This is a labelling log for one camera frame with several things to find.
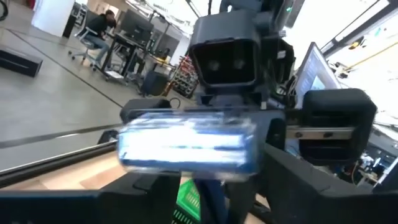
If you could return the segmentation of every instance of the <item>dark jacket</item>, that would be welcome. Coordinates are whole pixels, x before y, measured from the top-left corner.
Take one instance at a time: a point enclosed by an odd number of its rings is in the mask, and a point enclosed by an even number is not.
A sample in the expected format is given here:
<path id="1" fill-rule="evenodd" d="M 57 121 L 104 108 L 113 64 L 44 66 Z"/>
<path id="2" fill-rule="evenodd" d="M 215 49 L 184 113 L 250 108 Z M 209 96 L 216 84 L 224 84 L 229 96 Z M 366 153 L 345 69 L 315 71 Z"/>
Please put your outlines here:
<path id="1" fill-rule="evenodd" d="M 87 23 L 87 27 L 95 31 L 100 38 L 102 38 L 101 33 L 105 32 L 108 26 L 114 27 L 114 22 L 108 22 L 105 14 L 99 15 Z"/>

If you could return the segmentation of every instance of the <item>person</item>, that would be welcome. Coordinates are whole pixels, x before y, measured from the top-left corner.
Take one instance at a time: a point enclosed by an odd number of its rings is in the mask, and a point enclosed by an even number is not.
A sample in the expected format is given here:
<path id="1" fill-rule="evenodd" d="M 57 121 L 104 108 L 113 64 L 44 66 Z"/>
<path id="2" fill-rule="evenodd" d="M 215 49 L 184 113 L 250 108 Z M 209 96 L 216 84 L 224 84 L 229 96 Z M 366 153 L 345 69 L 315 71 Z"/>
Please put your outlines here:
<path id="1" fill-rule="evenodd" d="M 107 10 L 105 14 L 100 14 L 98 17 L 87 23 L 87 27 L 97 33 L 97 35 L 89 33 L 86 36 L 86 40 L 89 40 L 90 42 L 94 43 L 101 49 L 101 51 L 99 52 L 99 54 L 95 59 L 96 61 L 95 64 L 98 67 L 101 67 L 102 58 L 110 48 L 110 46 L 105 42 L 104 39 L 106 35 L 105 32 L 108 29 L 108 27 L 114 28 L 115 26 L 116 26 L 116 21 L 114 18 L 114 12 L 112 10 Z M 112 58 L 110 57 L 108 60 L 107 67 L 111 66 L 111 61 Z"/>

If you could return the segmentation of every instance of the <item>computer equipment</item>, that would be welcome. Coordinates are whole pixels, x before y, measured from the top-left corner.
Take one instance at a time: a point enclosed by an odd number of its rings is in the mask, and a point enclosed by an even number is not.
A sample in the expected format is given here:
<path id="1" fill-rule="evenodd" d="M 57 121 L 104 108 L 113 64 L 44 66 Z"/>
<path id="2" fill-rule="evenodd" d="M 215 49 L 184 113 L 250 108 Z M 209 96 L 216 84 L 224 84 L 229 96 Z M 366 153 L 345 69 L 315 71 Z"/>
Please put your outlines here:
<path id="1" fill-rule="evenodd" d="M 141 93 L 143 95 L 159 96 L 166 88 L 168 82 L 169 78 L 167 75 L 149 71 L 141 86 Z"/>
<path id="2" fill-rule="evenodd" d="M 296 108 L 302 107 L 304 94 L 310 90 L 341 88 L 335 74 L 331 71 L 328 63 L 322 55 L 322 52 L 314 42 L 310 44 L 307 54 L 296 73 L 296 77 Z"/>
<path id="3" fill-rule="evenodd" d="M 143 45 L 148 43 L 153 28 L 152 23 L 132 10 L 126 12 L 120 27 L 128 37 Z"/>
<path id="4" fill-rule="evenodd" d="M 79 14 L 80 8 L 81 8 L 81 4 L 75 2 L 70 14 L 77 17 L 77 15 Z"/>
<path id="5" fill-rule="evenodd" d="M 158 50 L 155 55 L 160 59 L 166 60 L 167 56 L 169 56 L 169 53 L 170 49 L 166 48 Z"/>

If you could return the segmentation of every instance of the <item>jeans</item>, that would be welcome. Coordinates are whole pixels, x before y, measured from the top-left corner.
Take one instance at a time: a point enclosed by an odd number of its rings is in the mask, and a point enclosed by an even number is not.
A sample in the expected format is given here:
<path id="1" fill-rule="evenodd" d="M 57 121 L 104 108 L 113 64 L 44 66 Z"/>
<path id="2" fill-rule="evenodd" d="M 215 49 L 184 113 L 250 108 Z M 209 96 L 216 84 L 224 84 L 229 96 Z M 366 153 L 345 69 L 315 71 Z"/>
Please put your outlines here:
<path id="1" fill-rule="evenodd" d="M 105 42 L 105 40 L 99 38 L 99 37 L 95 37 L 92 35 L 87 35 L 85 37 L 86 40 L 94 43 L 95 45 L 97 45 L 98 47 L 100 47 L 101 51 L 99 52 L 99 54 L 97 55 L 97 57 L 95 58 L 95 60 L 100 64 L 102 61 L 102 58 L 104 57 L 104 55 L 108 52 L 109 50 L 109 45 Z M 106 66 L 110 67 L 111 66 L 111 62 L 112 62 L 112 54 L 109 57 L 109 60 L 106 64 Z"/>
<path id="2" fill-rule="evenodd" d="M 200 220 L 202 224 L 225 224 L 228 210 L 219 180 L 194 179 L 200 194 Z"/>

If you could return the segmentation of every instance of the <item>green object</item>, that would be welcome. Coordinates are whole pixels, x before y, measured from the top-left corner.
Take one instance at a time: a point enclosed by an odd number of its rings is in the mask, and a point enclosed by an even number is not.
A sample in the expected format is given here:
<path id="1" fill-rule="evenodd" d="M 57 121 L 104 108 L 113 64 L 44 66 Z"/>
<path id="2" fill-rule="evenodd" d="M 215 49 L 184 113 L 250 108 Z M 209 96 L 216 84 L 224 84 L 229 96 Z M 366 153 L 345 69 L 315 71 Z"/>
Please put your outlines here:
<path id="1" fill-rule="evenodd" d="M 380 34 L 380 32 L 381 32 L 381 28 L 379 27 L 379 28 L 377 29 L 376 33 L 374 34 L 374 36 L 377 37 L 377 36 Z"/>
<path id="2" fill-rule="evenodd" d="M 187 212 L 179 207 L 174 210 L 172 224 L 199 224 L 200 221 L 195 220 Z"/>
<path id="3" fill-rule="evenodd" d="M 180 186 L 177 195 L 177 205 L 200 221 L 200 196 L 193 180 L 188 180 Z"/>

